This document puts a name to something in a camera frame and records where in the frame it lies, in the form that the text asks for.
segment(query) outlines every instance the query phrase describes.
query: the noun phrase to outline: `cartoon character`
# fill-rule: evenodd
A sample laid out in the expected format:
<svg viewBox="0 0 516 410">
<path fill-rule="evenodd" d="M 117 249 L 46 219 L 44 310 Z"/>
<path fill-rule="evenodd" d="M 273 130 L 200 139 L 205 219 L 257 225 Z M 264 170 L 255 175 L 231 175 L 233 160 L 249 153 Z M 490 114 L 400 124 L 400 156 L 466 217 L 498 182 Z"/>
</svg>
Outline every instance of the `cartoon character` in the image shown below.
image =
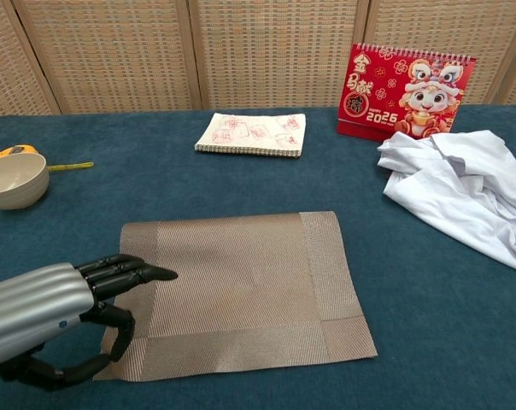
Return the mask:
<svg viewBox="0 0 516 410">
<path fill-rule="evenodd" d="M 408 68 L 408 75 L 410 82 L 399 101 L 408 113 L 395 123 L 395 130 L 417 138 L 449 131 L 451 125 L 443 117 L 458 108 L 456 97 L 460 90 L 456 83 L 463 75 L 463 67 L 457 62 L 442 64 L 435 60 L 430 64 L 418 59 Z"/>
</svg>

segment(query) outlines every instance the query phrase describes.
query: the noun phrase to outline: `silver robotic arm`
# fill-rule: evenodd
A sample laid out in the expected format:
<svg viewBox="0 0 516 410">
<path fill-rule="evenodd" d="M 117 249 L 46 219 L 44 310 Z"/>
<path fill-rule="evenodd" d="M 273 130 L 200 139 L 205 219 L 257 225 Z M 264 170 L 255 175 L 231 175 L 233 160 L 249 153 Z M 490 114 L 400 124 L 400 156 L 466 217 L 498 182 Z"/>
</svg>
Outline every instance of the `silver robotic arm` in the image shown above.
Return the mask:
<svg viewBox="0 0 516 410">
<path fill-rule="evenodd" d="M 131 312 L 104 301 L 139 284 L 177 277 L 140 258 L 113 255 L 80 266 L 45 266 L 0 282 L 0 377 L 45 390 L 91 378 L 123 356 L 134 331 Z M 81 322 L 118 329 L 109 354 L 60 370 L 32 357 L 45 342 Z"/>
</svg>

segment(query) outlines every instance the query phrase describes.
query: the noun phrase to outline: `crumpled fabric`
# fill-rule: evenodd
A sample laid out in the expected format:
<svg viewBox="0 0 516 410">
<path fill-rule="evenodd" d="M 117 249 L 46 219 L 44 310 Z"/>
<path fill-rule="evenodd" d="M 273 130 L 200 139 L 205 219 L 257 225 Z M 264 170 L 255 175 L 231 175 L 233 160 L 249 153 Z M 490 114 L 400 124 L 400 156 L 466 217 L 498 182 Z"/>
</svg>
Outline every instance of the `crumpled fabric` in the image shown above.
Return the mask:
<svg viewBox="0 0 516 410">
<path fill-rule="evenodd" d="M 491 131 L 413 139 L 396 132 L 378 147 L 393 171 L 384 194 L 425 223 L 516 269 L 516 160 Z"/>
</svg>

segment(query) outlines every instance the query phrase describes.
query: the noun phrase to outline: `notebook spiral binding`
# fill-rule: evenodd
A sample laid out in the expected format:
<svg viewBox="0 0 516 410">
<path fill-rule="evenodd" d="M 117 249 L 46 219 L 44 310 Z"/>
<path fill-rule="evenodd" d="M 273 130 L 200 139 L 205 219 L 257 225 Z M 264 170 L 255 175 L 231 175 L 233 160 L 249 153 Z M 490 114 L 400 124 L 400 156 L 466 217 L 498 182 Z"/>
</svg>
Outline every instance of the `notebook spiral binding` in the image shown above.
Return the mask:
<svg viewBox="0 0 516 410">
<path fill-rule="evenodd" d="M 195 151 L 214 152 L 221 154 L 251 154 L 267 156 L 289 156 L 297 158 L 302 152 L 298 149 L 267 149 L 252 147 L 225 147 L 206 144 L 196 144 Z"/>
<path fill-rule="evenodd" d="M 358 43 L 358 50 L 392 53 L 395 56 L 410 57 L 410 58 L 425 58 L 426 60 L 440 60 L 442 62 L 458 62 L 461 65 L 468 65 L 471 61 L 471 56 L 462 54 L 438 53 L 429 50 L 404 49 L 400 47 L 390 47 L 378 44 Z"/>
</svg>

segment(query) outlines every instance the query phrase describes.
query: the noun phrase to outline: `teal fabric surface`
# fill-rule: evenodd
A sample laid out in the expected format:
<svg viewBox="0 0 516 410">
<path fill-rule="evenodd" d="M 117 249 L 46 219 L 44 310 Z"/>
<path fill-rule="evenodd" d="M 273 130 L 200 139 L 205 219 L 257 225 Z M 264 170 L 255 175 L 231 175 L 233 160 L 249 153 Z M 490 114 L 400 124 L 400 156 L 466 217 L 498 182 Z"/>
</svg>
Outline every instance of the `teal fabric surface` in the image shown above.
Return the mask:
<svg viewBox="0 0 516 410">
<path fill-rule="evenodd" d="M 305 113 L 302 157 L 194 152 L 212 111 L 0 118 L 0 149 L 96 164 L 52 173 L 32 208 L 0 211 L 0 281 L 114 254 L 127 222 L 331 210 L 378 357 L 55 393 L 0 381 L 0 409 L 516 409 L 516 271 L 383 196 L 378 143 L 336 134 L 335 108 L 221 112 Z M 453 131 L 481 129 L 516 157 L 516 107 L 462 107 Z M 74 365 L 102 335 L 81 325 L 39 357 Z"/>
</svg>

